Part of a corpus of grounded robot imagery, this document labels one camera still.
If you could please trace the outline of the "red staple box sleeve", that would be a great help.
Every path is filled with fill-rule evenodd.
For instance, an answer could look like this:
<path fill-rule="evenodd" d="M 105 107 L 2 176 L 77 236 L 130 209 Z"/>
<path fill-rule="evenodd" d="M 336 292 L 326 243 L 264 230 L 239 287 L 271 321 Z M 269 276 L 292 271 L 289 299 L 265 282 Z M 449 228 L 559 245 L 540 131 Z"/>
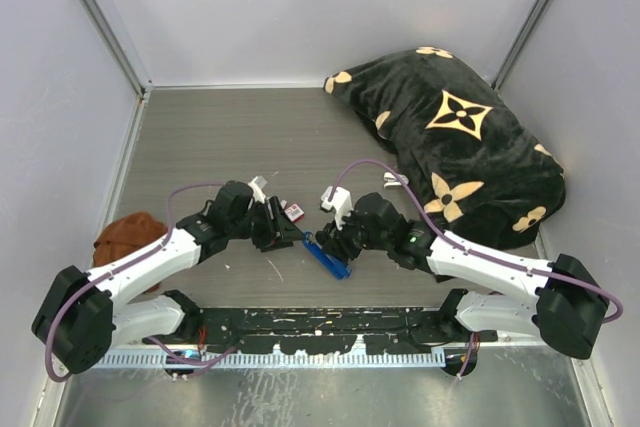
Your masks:
<path fill-rule="evenodd" d="M 298 221 L 303 219 L 305 216 L 304 211 L 299 207 L 298 204 L 288 205 L 284 209 L 284 213 L 286 217 L 293 223 L 297 223 Z"/>

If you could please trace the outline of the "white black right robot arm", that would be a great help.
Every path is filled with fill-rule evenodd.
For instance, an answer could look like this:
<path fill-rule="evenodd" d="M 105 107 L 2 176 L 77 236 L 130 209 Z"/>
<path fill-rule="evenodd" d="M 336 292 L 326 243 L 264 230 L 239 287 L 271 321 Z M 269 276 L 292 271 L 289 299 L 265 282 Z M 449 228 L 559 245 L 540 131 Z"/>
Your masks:
<path fill-rule="evenodd" d="M 334 219 L 316 239 L 333 260 L 348 264 L 364 250 L 382 251 L 402 268 L 487 288 L 485 294 L 450 292 L 438 317 L 447 339 L 505 331 L 540 339 L 571 358 L 591 356 L 609 302 L 578 259 L 519 257 L 450 231 L 438 234 L 424 221 L 406 219 L 378 193 L 353 201 L 347 190 L 328 188 L 320 207 Z"/>

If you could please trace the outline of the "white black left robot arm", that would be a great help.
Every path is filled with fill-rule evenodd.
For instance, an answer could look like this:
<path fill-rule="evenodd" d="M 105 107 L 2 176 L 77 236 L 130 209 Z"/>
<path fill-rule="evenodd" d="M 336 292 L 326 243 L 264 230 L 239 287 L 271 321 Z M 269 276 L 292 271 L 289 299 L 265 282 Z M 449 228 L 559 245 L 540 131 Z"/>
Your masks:
<path fill-rule="evenodd" d="M 263 180 L 228 181 L 202 209 L 134 253 L 103 267 L 81 271 L 71 265 L 54 278 L 31 325 L 44 344 L 49 378 L 62 383 L 100 361 L 110 348 L 156 335 L 178 343 L 200 331 L 199 307 L 179 292 L 134 303 L 134 298 L 183 270 L 224 251 L 232 240 L 248 240 L 260 252 L 303 241 Z"/>

